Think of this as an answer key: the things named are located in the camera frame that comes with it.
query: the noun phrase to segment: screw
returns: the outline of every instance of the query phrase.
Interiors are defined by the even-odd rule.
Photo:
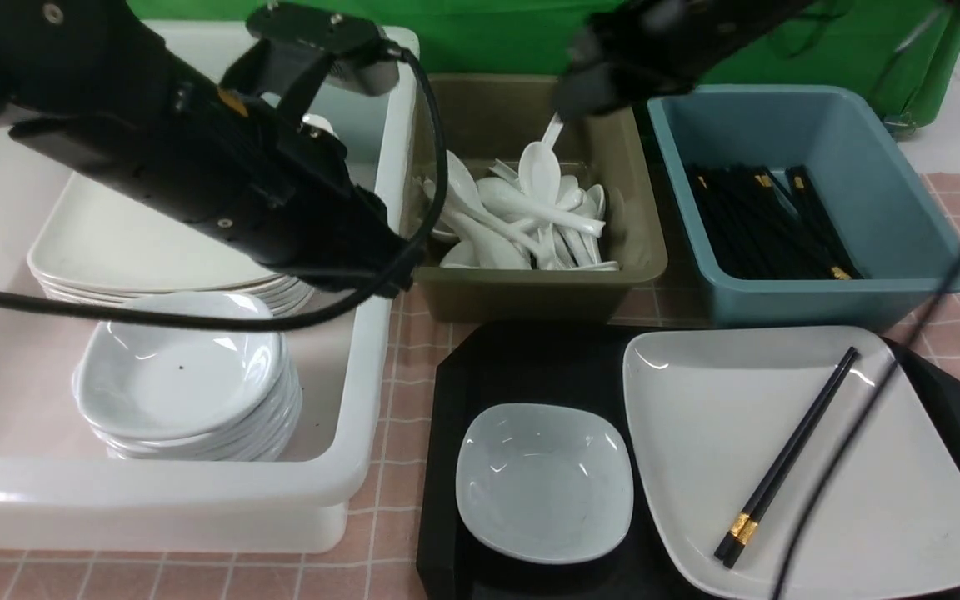
[[[188,92],[180,87],[176,94],[172,95],[172,110],[175,113],[183,113],[183,107],[188,105]]]
[[[65,12],[62,12],[57,4],[47,2],[42,5],[42,18],[47,19],[50,24],[62,24],[65,22]]]

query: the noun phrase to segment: stack of saucers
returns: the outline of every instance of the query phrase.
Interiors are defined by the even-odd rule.
[[[266,319],[254,296],[177,292],[126,308]],[[275,460],[296,430],[302,387],[277,333],[102,322],[73,375],[80,413],[111,458]]]

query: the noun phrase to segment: pink tiled surface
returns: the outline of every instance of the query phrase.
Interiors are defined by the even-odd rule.
[[[925,182],[960,229],[960,175],[934,174]],[[668,228],[666,276],[633,289],[615,323],[705,326],[683,236]],[[911,322],[896,326],[892,337]],[[347,534],[331,552],[0,551],[0,600],[423,600],[413,558],[435,365],[473,329],[432,322],[419,293],[396,301],[371,467],[350,502]],[[918,350],[960,378],[960,296]]]

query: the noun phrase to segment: green backdrop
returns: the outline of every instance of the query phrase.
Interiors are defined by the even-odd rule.
[[[557,73],[564,48],[590,12],[611,0],[306,0],[317,7],[366,16],[411,29],[422,39],[422,60],[437,73]],[[142,18],[241,20],[259,0],[131,0]],[[827,83],[866,94],[892,50],[936,0],[839,0],[849,11],[814,50],[788,60],[762,39],[710,73],[708,83]],[[778,42],[795,48],[816,27],[790,22]],[[877,112],[917,125],[930,123],[960,50],[960,16],[934,23],[872,98]]]

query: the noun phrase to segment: black chopsticks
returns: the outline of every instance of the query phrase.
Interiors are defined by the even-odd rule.
[[[743,280],[863,278],[805,167],[686,166],[722,270]],[[786,175],[787,182],[782,181]]]
[[[850,367],[860,357],[861,353],[854,347],[850,347],[847,353],[843,354],[842,360],[839,361],[835,371],[824,383],[824,387],[810,405],[807,414],[804,415],[802,421],[795,428],[795,432],[784,444],[784,448],[781,448],[777,460],[774,460],[772,466],[769,467],[769,471],[766,471],[765,477],[762,477],[762,481],[757,485],[754,494],[751,494],[750,500],[747,500],[743,510],[740,510],[739,516],[736,517],[735,521],[732,521],[732,526],[728,529],[727,534],[724,534],[720,546],[717,546],[717,550],[713,552],[713,557],[728,569],[735,567],[739,555],[743,553],[743,548],[746,548],[747,544],[750,543],[750,538],[754,535],[754,529],[758,528],[759,522],[762,521],[766,510],[773,502],[773,498],[780,491],[781,483],[784,483],[784,478],[788,477],[788,472],[792,470],[795,459],[799,457],[799,453],[803,452],[807,441],[810,440],[810,434],[813,433],[824,414],[824,409],[827,409],[832,398],[835,398],[839,385],[843,384],[843,379],[846,379],[847,373],[850,373]]]

